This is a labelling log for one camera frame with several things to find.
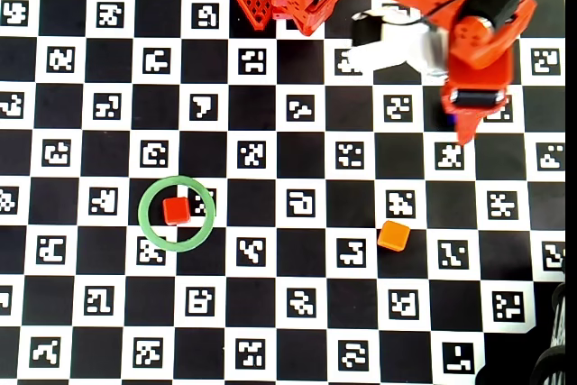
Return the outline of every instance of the checkerboard mat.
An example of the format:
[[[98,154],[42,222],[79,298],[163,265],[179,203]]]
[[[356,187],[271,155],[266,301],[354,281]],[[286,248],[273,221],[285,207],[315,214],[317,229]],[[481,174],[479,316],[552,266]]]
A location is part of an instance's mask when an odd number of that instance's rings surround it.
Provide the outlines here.
[[[536,1],[509,104],[461,147],[442,83],[348,63],[350,17],[390,0],[341,0],[310,38],[234,0],[0,0],[0,384],[527,374],[565,249],[564,0]],[[176,174],[216,203],[180,254],[136,216]],[[168,188],[151,222],[183,240],[204,213]],[[386,220],[404,252],[377,248]]]

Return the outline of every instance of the green ring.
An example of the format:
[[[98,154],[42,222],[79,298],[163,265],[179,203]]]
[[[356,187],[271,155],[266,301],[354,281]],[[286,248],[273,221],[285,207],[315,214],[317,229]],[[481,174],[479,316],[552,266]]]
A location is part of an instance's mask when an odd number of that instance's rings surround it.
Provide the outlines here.
[[[200,198],[202,198],[206,210],[205,222],[202,224],[198,233],[181,243],[170,243],[155,234],[152,230],[151,221],[148,215],[154,197],[164,188],[172,187],[174,185],[186,185],[193,191],[196,191],[200,195]],[[144,236],[146,236],[151,243],[167,252],[187,252],[197,248],[201,243],[206,241],[206,238],[212,232],[215,225],[215,215],[215,201],[210,197],[208,190],[200,182],[189,178],[188,176],[170,176],[165,179],[157,180],[150,185],[146,191],[144,191],[141,202],[138,205],[138,225],[144,232]]]

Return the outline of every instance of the white square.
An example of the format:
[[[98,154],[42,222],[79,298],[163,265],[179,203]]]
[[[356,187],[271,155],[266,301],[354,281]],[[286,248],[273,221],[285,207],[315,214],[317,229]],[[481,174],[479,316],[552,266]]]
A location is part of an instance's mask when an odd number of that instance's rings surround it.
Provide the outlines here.
[[[303,35],[299,29],[287,28],[288,20],[275,20],[277,25],[277,40],[323,40],[325,38],[325,24],[322,23],[310,36]]]
[[[29,225],[26,275],[75,275],[78,229],[75,225]]]
[[[133,38],[135,4],[136,0],[87,0],[87,38]]]
[[[278,228],[326,228],[324,179],[277,179],[275,190]]]
[[[228,182],[226,178],[195,178],[195,180],[200,182],[208,189],[216,189],[216,216],[214,227],[226,227],[226,215],[228,211],[226,205],[226,199],[228,198],[228,195],[226,194],[228,191]],[[187,197],[188,189],[189,188],[186,185],[177,186],[178,197]],[[195,200],[202,201],[200,195],[192,192],[192,190],[190,191],[191,194],[195,195]],[[196,204],[197,202],[193,203],[193,201],[190,200],[190,221],[188,223],[184,223],[183,225],[179,225],[179,227],[201,227],[205,222],[204,210],[200,206],[200,202],[198,202],[198,207],[193,208],[193,205],[196,206]]]
[[[275,179],[277,177],[277,133],[274,131],[229,131],[226,141],[226,177],[229,179]]]
[[[436,143],[446,144],[436,155]],[[426,180],[475,180],[475,142],[460,146],[454,133],[424,133],[423,150]]]
[[[522,297],[515,296],[514,301],[518,304],[508,306],[507,300],[503,299],[504,305],[500,303],[496,307],[501,310],[493,311],[493,292],[518,292]],[[507,318],[513,312],[517,314],[522,306],[524,313],[523,322],[500,322],[496,321],[494,315]],[[483,316],[483,332],[485,333],[515,333],[524,334],[533,329],[536,325],[535,319],[535,293],[533,291],[533,281],[481,281],[481,310]]]
[[[11,293],[0,289],[0,326],[20,326],[24,302],[24,276],[0,275],[0,288],[8,286]]]
[[[325,237],[327,278],[376,279],[378,277],[377,231],[375,229],[327,227]]]
[[[325,131],[323,85],[277,85],[276,92],[277,131],[321,133]],[[308,100],[311,99],[314,106],[308,104]]]
[[[137,349],[136,339],[141,341]],[[161,362],[156,368],[147,362]],[[174,369],[174,327],[125,326],[123,330],[122,379],[162,380],[172,378]]]
[[[532,230],[530,239],[533,281],[565,281],[561,268],[565,231]]]
[[[565,85],[565,38],[521,38],[519,40],[521,57],[521,82],[523,86],[564,86]],[[559,68],[558,75],[537,75],[533,71],[531,53],[537,50],[544,57],[539,70],[553,71]]]
[[[489,191],[517,193],[516,210],[518,219],[489,219]],[[524,180],[478,180],[475,182],[475,193],[477,196],[477,227],[479,230],[529,230],[531,227],[529,219],[529,194],[527,183]],[[508,202],[503,202],[504,206],[509,206]]]
[[[84,83],[86,38],[39,36],[36,41],[36,83]]]
[[[509,107],[505,106],[497,113],[484,117],[477,127],[477,133],[525,132],[523,87],[521,85],[509,85],[507,98],[510,100],[510,110]]]
[[[380,381],[380,341],[377,329],[327,329],[326,356],[329,382],[379,382]],[[368,371],[347,371],[339,356],[339,342],[363,342],[367,347],[355,348],[351,346],[351,353],[355,353],[351,364],[355,366],[369,364]]]
[[[124,275],[77,275],[72,325],[123,326],[125,297]]]
[[[48,355],[58,364],[58,367],[33,368],[31,361],[31,342],[35,337],[56,337],[60,339],[60,356],[53,358],[48,353],[38,352],[38,356]],[[18,379],[47,380],[65,379],[70,377],[70,359],[72,354],[72,326],[23,326],[20,328],[20,345],[18,351]]]
[[[529,182],[565,182],[565,170],[543,170],[543,168],[561,168],[561,162],[556,161],[554,155],[537,156],[538,143],[551,143],[547,150],[551,152],[561,151],[566,153],[565,133],[525,133],[525,158],[527,159],[527,180]]]
[[[169,242],[177,240],[178,228],[153,226]],[[177,252],[165,252],[151,243],[137,225],[126,227],[125,274],[132,277],[173,277],[177,274]]]
[[[133,122],[130,83],[86,83],[83,101],[83,130],[130,131]]]
[[[225,276],[177,276],[175,278],[175,327],[224,328],[226,315],[225,307]]]
[[[0,34],[38,36],[39,14],[40,0],[0,0]]]
[[[81,161],[82,130],[33,130],[31,176],[78,178]]]
[[[375,134],[326,132],[325,177],[336,180],[375,179]]]
[[[391,192],[390,198],[396,191],[407,191],[406,199],[415,202],[412,212],[403,216],[405,210],[398,211],[396,208],[387,215],[387,208],[395,206],[387,203],[387,192]],[[376,179],[375,180],[375,217],[377,228],[381,228],[385,221],[392,220],[411,229],[426,229],[426,183],[422,179]]]
[[[18,197],[13,192],[18,190]],[[0,178],[0,225],[28,225],[30,206],[30,178],[3,176]]]
[[[237,341],[264,340],[264,359],[255,360],[257,356],[250,355],[251,347],[244,345],[242,355],[244,362],[253,361],[264,364],[263,369],[237,369]],[[277,331],[275,328],[226,328],[224,330],[224,379],[225,380],[276,380],[277,379]]]
[[[130,179],[81,177],[78,184],[78,225],[128,225]]]
[[[179,141],[178,131],[132,130],[130,132],[130,177],[161,179],[178,175]]]
[[[380,330],[431,331],[429,280],[378,279],[377,290]]]
[[[277,231],[274,227],[227,227],[225,254],[227,277],[274,278]]]
[[[275,280],[277,328],[327,328],[325,278],[277,277]],[[316,301],[301,289],[312,289]]]
[[[186,40],[227,40],[230,2],[231,0],[182,0],[180,36]]]
[[[134,38],[133,83],[138,85],[180,84],[181,53],[182,40],[180,38]]]
[[[372,87],[372,105],[375,133],[424,131],[422,86],[375,85]]]
[[[326,86],[370,86],[372,85],[372,71],[360,72],[351,67],[344,53],[352,47],[351,40],[325,40],[325,85]]]
[[[228,86],[180,85],[179,129],[180,131],[226,131],[228,129]]]
[[[426,229],[426,257],[430,280],[481,279],[479,232],[476,230]]]
[[[31,130],[35,105],[35,83],[0,81],[0,130]]]
[[[473,345],[473,364],[471,373],[444,372],[443,343],[464,343]],[[431,333],[431,355],[433,383],[446,385],[474,385],[475,377],[485,365],[485,338],[483,333],[455,333],[450,331],[433,331]]]
[[[277,40],[228,40],[228,84],[276,85]]]

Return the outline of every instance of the small cube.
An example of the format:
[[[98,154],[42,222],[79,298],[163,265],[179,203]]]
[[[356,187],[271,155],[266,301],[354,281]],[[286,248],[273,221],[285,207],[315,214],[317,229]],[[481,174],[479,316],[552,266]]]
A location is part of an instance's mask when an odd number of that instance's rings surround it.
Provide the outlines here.
[[[167,225],[183,225],[190,221],[190,205],[186,197],[171,197],[162,200],[164,222]]]
[[[377,245],[394,252],[402,252],[407,246],[408,233],[411,231],[405,225],[394,221],[386,221],[379,234]]]

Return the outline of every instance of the red cube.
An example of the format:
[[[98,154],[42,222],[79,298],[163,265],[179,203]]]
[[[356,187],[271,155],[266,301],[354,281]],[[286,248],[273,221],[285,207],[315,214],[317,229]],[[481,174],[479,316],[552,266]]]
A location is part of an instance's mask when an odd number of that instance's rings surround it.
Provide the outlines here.
[[[183,225],[190,221],[190,205],[186,197],[171,197],[162,200],[164,222],[167,225]]]

